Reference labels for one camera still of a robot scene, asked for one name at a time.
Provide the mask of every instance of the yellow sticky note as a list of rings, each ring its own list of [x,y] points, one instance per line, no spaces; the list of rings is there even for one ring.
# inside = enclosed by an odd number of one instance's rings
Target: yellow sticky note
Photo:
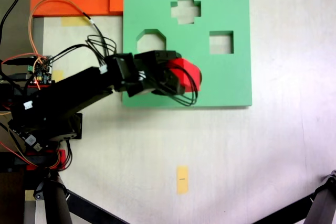
[[[62,26],[89,26],[90,24],[87,17],[61,17]]]
[[[188,192],[188,167],[177,167],[177,194],[185,194]]]
[[[63,70],[52,70],[52,77],[53,81],[58,82],[64,79],[64,72]]]

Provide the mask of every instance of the octagonal hole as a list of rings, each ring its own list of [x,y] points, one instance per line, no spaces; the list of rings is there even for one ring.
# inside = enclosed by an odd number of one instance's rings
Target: octagonal hole
[[[139,53],[166,50],[166,37],[158,29],[145,29],[136,40]]]

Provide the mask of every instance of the orange wire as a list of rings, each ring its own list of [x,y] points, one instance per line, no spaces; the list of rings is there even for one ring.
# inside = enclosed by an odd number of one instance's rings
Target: orange wire
[[[57,151],[57,156],[58,156],[58,159],[57,159],[56,164],[53,165],[53,166],[51,166],[51,167],[49,167],[50,169],[54,169],[54,168],[56,168],[56,167],[59,165],[59,163],[61,162],[61,156],[59,155],[59,152],[58,152],[58,151]]]
[[[4,64],[5,62],[7,62],[7,61],[9,61],[9,60],[13,60],[13,59],[16,59],[16,58],[19,58],[19,57],[22,57],[22,56],[28,56],[28,55],[36,56],[36,54],[33,53],[33,52],[29,52],[29,53],[27,53],[27,54],[15,55],[15,56],[9,57],[8,59],[4,60],[3,62],[1,62],[1,64]],[[43,59],[47,59],[47,57],[42,56],[42,55],[37,55],[37,56],[39,56],[39,57],[41,57],[41,58],[43,58]]]
[[[32,20],[33,20],[33,14],[35,12],[35,10],[43,3],[47,2],[47,1],[54,1],[54,0],[41,0],[40,2],[38,2],[34,8],[31,10],[30,12],[30,16],[29,16],[29,20],[28,20],[28,35],[29,35],[29,41],[30,41],[30,44],[32,46],[32,49],[34,51],[34,53],[37,54],[37,49],[35,47],[35,44],[34,44],[34,41],[33,41],[33,36],[32,36]],[[80,11],[81,13],[84,13],[83,10],[78,6],[76,5],[73,1],[71,0],[58,0],[58,1],[64,1],[64,2],[67,2],[69,4],[71,4],[72,6],[74,6],[78,11]]]
[[[38,60],[39,60],[39,59],[36,59],[35,62],[34,62],[34,65],[33,65],[33,74],[34,74],[34,72],[35,72],[35,65],[36,65],[36,63],[37,63]],[[38,87],[38,90],[41,90],[40,85],[38,84],[36,77],[34,77],[34,80],[35,80],[35,82],[36,82],[36,85],[37,85],[37,87]]]
[[[3,147],[5,147],[7,150],[9,150],[11,153],[15,154],[16,156],[18,156],[21,160],[23,160],[25,163],[29,164],[26,160],[24,160],[20,155],[18,155],[16,152],[12,151],[10,148],[8,148],[6,145],[4,145],[3,142],[0,142],[0,145],[2,145]]]

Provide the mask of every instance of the electronic circuit board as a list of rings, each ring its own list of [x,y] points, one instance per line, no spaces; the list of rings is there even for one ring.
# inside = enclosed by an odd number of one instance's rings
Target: electronic circuit board
[[[40,67],[40,64],[37,63],[35,66],[35,70]],[[46,88],[50,86],[54,81],[52,80],[52,71],[53,68],[52,66],[48,66],[46,69],[43,69],[40,71],[37,75],[36,78],[29,83],[29,88],[34,88],[37,87],[37,85],[40,86],[40,88]],[[28,72],[33,74],[33,66],[28,66]]]

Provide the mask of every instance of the cross-shaped hole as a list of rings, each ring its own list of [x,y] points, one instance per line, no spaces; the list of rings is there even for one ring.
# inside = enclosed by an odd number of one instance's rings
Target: cross-shaped hole
[[[193,24],[195,18],[201,16],[201,1],[177,0],[171,2],[172,18],[177,18],[177,22],[182,24]]]

